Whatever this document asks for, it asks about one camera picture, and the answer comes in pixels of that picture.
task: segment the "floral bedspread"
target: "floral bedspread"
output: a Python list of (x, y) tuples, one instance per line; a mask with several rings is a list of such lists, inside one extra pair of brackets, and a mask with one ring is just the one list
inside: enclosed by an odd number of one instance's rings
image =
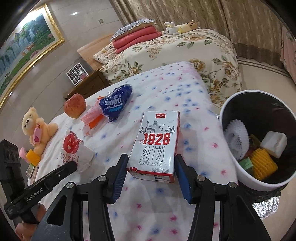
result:
[(241, 91), (241, 76), (232, 43), (225, 36), (204, 28), (180, 35), (163, 32), (159, 38), (135, 44), (113, 56), (100, 71), (114, 84), (179, 61), (194, 63), (218, 108), (232, 94)]

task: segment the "apple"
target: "apple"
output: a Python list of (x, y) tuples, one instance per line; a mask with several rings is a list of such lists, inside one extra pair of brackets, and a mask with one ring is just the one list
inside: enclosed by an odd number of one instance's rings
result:
[(64, 103), (64, 111), (69, 117), (78, 118), (85, 110), (86, 102), (80, 94), (74, 94)]

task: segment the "waterfall painting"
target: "waterfall painting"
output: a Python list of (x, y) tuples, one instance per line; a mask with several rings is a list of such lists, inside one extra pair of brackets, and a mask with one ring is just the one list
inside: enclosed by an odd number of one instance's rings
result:
[(64, 41), (46, 4), (24, 17), (0, 48), (0, 108), (37, 61)]

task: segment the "stuffed bunny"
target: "stuffed bunny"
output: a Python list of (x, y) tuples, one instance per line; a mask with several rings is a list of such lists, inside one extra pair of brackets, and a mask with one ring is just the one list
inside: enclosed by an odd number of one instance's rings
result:
[(165, 22), (164, 25), (167, 27), (165, 29), (165, 31), (167, 32), (167, 34), (169, 35), (177, 35), (180, 34), (180, 28), (178, 26), (175, 26), (174, 22)]
[(170, 23), (165, 22), (164, 25), (167, 27), (165, 29), (165, 31), (169, 35), (183, 34), (183, 33), (187, 33), (192, 30), (196, 30), (196, 29), (200, 28), (197, 26), (197, 24), (193, 20), (190, 23), (184, 23), (184, 24), (177, 25), (177, 26), (175, 26), (174, 22), (170, 22)]

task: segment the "milk carton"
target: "milk carton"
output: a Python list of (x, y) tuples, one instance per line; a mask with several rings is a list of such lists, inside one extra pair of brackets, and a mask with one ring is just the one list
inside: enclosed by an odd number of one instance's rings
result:
[(174, 182), (179, 111), (146, 111), (127, 164), (138, 179)]

